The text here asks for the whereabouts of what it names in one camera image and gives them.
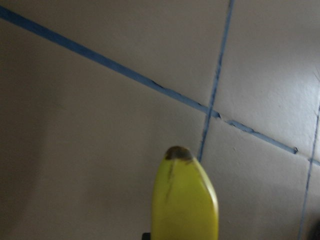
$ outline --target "tile floor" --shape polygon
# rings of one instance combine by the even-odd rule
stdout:
[[[219,239],[307,240],[319,12],[318,0],[0,0],[0,239],[140,239],[162,155],[183,145],[203,147]]]

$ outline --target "yellow banana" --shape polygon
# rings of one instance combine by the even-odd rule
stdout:
[[[198,160],[181,146],[167,150],[152,194],[151,240],[217,240],[218,201]]]

